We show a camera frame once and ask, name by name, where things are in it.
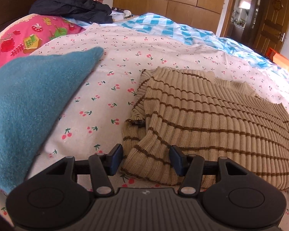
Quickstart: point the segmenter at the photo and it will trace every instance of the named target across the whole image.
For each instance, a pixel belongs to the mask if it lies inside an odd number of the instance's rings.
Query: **beige striped sweater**
[[[289,115],[246,82],[198,70],[143,70],[123,135],[122,171],[129,175],[178,185],[168,149],[177,145],[210,161],[229,157],[278,189],[289,188]],[[204,176],[202,187],[213,183],[214,176]]]

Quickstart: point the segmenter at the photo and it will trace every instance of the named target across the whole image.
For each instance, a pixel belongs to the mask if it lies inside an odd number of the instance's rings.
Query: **dark clothing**
[[[91,23],[112,23],[111,12],[107,4],[93,0],[37,0],[29,10],[29,14],[70,17]]]

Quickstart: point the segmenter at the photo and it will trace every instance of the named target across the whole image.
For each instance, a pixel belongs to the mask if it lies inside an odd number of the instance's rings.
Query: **teal cloth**
[[[0,68],[0,189],[22,183],[72,95],[103,54],[16,58]]]

